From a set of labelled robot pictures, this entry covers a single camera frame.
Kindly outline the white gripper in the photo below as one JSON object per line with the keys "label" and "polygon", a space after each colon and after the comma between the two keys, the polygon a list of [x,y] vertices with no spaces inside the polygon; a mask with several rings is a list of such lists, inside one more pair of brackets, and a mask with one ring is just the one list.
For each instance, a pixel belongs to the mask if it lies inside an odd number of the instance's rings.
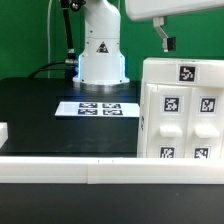
{"label": "white gripper", "polygon": [[165,52],[176,50],[176,38],[169,37],[163,29],[163,16],[184,14],[224,6],[224,0],[125,0],[128,17],[133,21],[153,19],[153,26],[162,39]]}

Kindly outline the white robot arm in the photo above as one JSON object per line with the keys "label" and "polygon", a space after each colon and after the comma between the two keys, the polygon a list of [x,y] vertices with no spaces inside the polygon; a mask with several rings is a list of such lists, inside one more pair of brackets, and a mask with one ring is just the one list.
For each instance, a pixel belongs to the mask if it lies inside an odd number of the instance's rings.
{"label": "white robot arm", "polygon": [[[121,15],[108,0],[59,0],[65,22],[70,79],[75,86],[114,88],[127,85],[125,57],[120,52]],[[124,0],[128,17],[133,21],[151,20],[166,52],[176,47],[176,39],[163,30],[164,18],[170,15],[204,11],[224,6],[224,0]],[[69,13],[85,10],[85,48],[74,50]]]}

